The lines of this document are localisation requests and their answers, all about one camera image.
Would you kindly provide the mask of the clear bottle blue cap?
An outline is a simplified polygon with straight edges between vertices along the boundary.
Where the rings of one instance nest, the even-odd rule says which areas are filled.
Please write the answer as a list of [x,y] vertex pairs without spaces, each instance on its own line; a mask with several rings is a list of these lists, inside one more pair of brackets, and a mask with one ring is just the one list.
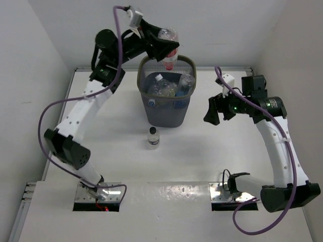
[[158,96],[159,90],[160,90],[160,87],[158,85],[152,84],[149,86],[149,88],[147,90],[147,94]]
[[175,97],[178,85],[174,82],[166,80],[161,74],[155,76],[158,86],[157,94],[161,97]]

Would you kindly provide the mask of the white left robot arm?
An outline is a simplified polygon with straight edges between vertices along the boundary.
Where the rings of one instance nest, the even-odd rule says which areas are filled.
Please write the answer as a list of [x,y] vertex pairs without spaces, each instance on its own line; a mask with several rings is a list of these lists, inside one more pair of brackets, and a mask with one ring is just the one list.
[[91,61],[92,73],[82,98],[55,129],[47,129],[44,133],[53,156],[70,166],[77,178],[92,190],[104,179],[89,161],[90,150],[81,145],[86,129],[120,85],[125,71],[119,69],[119,65],[144,52],[149,58],[160,61],[179,47],[176,40],[159,38],[161,30],[141,20],[137,30],[127,30],[119,37],[109,29],[98,32]]

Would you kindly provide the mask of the blue label water bottle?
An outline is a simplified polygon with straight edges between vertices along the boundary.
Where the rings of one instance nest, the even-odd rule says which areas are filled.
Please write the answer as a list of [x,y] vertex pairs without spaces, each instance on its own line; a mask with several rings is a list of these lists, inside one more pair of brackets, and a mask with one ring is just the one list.
[[147,106],[151,108],[156,108],[157,107],[157,102],[155,99],[149,99],[147,102]]

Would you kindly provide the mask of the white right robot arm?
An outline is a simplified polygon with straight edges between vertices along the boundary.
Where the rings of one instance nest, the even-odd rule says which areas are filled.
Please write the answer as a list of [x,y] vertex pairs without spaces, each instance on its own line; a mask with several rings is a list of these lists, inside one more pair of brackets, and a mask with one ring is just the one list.
[[216,83],[223,90],[211,97],[204,121],[219,125],[219,113],[224,120],[237,114],[247,114],[253,119],[265,143],[272,165],[274,181],[265,185],[263,181],[252,178],[248,172],[230,174],[224,189],[230,194],[247,192],[261,199],[268,212],[284,210],[295,190],[291,208],[303,207],[320,195],[319,184],[310,182],[303,171],[292,146],[288,129],[287,112],[281,98],[269,97],[263,75],[247,76],[241,79],[242,94],[234,94],[234,77],[222,74]]

